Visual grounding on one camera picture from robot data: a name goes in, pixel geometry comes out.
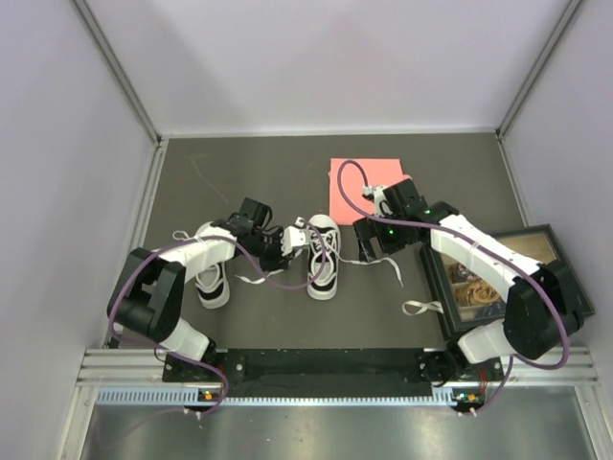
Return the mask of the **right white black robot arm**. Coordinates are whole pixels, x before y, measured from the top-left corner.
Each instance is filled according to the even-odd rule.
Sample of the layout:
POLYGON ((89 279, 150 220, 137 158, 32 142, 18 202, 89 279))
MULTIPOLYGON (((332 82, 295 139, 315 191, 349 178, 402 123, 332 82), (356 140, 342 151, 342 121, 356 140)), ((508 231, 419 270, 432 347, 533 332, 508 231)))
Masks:
POLYGON ((454 377, 469 379, 498 357, 549 371, 567 364, 570 337, 584 323, 579 283, 568 264, 545 264, 505 246, 448 203, 428 204, 410 179, 392 186, 365 183, 362 196, 375 207, 362 211, 354 225, 362 256, 373 256, 373 240, 386 254, 420 242, 463 264, 505 303, 503 318, 451 342, 446 364, 454 377))

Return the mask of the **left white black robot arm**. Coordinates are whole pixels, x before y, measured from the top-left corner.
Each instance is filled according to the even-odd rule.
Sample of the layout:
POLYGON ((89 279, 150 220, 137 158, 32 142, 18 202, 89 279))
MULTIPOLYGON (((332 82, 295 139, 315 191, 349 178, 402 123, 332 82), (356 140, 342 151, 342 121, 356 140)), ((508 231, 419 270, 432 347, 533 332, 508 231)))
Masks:
POLYGON ((132 250, 107 307, 108 328, 117 327, 184 358, 197 380, 216 371, 216 345, 182 317, 185 285, 242 255, 261 275, 285 269, 307 243, 305 222, 268 229, 271 208, 250 198, 227 219, 218 219, 183 241, 147 250, 132 250))

